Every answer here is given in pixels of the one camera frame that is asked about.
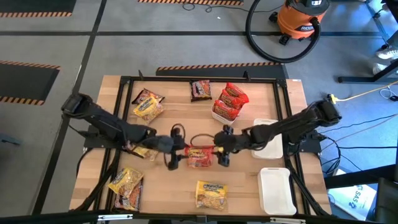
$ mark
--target yellow and black striped tape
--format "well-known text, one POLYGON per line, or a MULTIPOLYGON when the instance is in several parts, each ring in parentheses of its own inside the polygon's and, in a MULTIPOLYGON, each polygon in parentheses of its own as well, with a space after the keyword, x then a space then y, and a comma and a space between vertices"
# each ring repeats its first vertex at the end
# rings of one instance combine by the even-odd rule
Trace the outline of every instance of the yellow and black striped tape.
POLYGON ((9 97, 9 96, 0 96, 1 103, 22 103, 28 105, 43 105, 43 100, 33 100, 33 99, 25 99, 25 98, 18 98, 18 97, 9 97))
POLYGON ((69 17, 71 12, 0 12, 0 17, 69 17))
POLYGON ((257 63, 230 63, 230 64, 217 64, 217 65, 171 66, 171 67, 159 67, 159 68, 157 68, 157 71, 161 71, 161 70, 199 69, 199 68, 229 68, 229 67, 246 67, 246 66, 266 66, 266 65, 283 65, 283 63, 257 62, 257 63))
POLYGON ((214 1, 214 0, 138 0, 143 3, 192 3, 192 4, 214 4, 226 6, 242 6, 242 1, 214 1))
POLYGON ((0 64, 38 67, 38 68, 54 68, 57 70, 60 69, 60 66, 58 66, 58 65, 44 65, 44 64, 37 64, 37 63, 11 62, 11 61, 4 61, 4 60, 0 60, 0 64))

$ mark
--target shop vacuum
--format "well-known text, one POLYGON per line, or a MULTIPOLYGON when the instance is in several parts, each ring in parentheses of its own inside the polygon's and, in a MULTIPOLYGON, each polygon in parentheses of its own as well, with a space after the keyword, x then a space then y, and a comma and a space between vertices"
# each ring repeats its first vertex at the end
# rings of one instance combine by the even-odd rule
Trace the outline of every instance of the shop vacuum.
POLYGON ((329 0, 285 0, 279 13, 273 12, 269 17, 271 22, 277 22, 282 32, 279 43, 286 45, 290 38, 299 41, 309 37, 311 42, 300 54, 290 58, 278 58, 267 54, 253 40, 251 34, 251 19, 260 0, 254 0, 246 19, 246 37, 250 46, 263 58, 272 62, 290 63, 306 56, 317 44, 321 34, 320 22, 329 8, 329 0))

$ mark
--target wooden tabletop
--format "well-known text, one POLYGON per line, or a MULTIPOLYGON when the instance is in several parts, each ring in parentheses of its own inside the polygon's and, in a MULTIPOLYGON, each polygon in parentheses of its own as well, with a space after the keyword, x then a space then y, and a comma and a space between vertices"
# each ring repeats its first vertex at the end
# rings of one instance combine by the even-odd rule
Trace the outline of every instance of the wooden tabletop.
MULTIPOLYGON (((112 113, 116 95, 118 93, 120 76, 104 76, 97 104, 112 113)), ((246 104, 232 127, 235 134, 253 125, 256 118, 277 119, 274 92, 271 84, 264 83, 235 83, 248 95, 250 103, 246 104)), ((287 80, 292 112, 298 113, 307 107, 303 87, 300 80, 287 80)), ((181 123, 186 129, 185 141, 199 133, 216 134, 222 130, 222 125, 211 116, 211 106, 214 99, 220 95, 225 83, 211 83, 213 100, 190 102, 189 82, 134 82, 132 99, 143 89, 149 89, 165 96, 162 104, 165 111, 149 125, 158 134, 170 134, 171 127, 181 123)), ((126 99, 124 89, 120 116, 126 99)), ((141 123, 132 112, 134 105, 129 108, 128 123, 141 123)), ((209 138, 198 138, 195 144, 210 144, 209 138)), ((92 150, 81 162, 80 171, 73 191, 70 209, 79 206, 96 185, 103 161, 104 149, 92 150)), ((330 213, 329 201, 323 181, 319 159, 314 154, 301 153, 305 183, 315 200, 330 213)), ((231 155, 230 166, 222 167, 214 164, 205 169, 192 169, 182 161, 179 168, 168 171, 163 162, 163 155, 159 154, 154 162, 136 156, 122 153, 119 170, 131 167, 144 173, 144 188, 141 197, 140 211, 145 213, 168 214, 207 214, 207 215, 267 215, 261 210, 257 174, 263 167, 284 167, 283 159, 262 160, 251 156, 250 151, 241 151, 231 155), (198 180, 226 184, 228 186, 228 206, 223 211, 207 208, 196 208, 195 187, 198 180)), ((105 187, 100 203, 104 208, 105 187)), ((302 213, 300 191, 296 188, 298 210, 302 213)))

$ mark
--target black hose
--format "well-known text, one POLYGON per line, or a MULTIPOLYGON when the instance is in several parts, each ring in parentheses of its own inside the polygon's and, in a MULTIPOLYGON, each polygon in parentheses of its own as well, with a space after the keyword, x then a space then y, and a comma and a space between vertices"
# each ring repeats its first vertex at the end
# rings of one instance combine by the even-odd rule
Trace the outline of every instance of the black hose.
POLYGON ((321 34, 321 26, 316 17, 313 17, 310 22, 313 26, 313 37, 306 49, 303 50, 303 52, 299 53, 298 55, 291 57, 291 58, 279 58, 275 57, 272 55, 267 54, 265 51, 263 51, 254 41, 253 36, 251 34, 251 19, 254 14, 254 10, 256 9, 257 5, 259 4, 260 0, 254 0, 253 4, 251 5, 251 8, 249 10, 248 18, 246 19, 246 37, 248 38, 248 42, 250 46, 254 49, 254 51, 257 52, 261 57, 270 60, 272 62, 279 62, 279 63, 290 63, 290 62, 295 62, 302 57, 306 56, 310 51, 314 48, 315 44, 317 44, 319 40, 319 36, 321 34))

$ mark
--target white plastic tray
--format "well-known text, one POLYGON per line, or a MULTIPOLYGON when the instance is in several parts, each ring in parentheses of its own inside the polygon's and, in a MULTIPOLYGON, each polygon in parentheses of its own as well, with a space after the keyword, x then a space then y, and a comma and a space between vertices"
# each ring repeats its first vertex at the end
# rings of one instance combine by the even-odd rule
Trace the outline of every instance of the white plastic tray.
MULTIPOLYGON (((277 122, 277 120, 273 119, 255 119, 254 120, 254 125, 259 125, 259 124, 272 124, 277 122)), ((260 151, 251 151, 252 157, 256 159, 279 159, 282 158, 284 155, 283 152, 283 145, 282 145, 282 135, 278 134, 277 136, 274 137, 272 141, 270 141, 267 146, 260 151)))
POLYGON ((257 176, 260 206, 269 215, 294 215, 289 185, 290 172, 286 168, 262 168, 257 176))

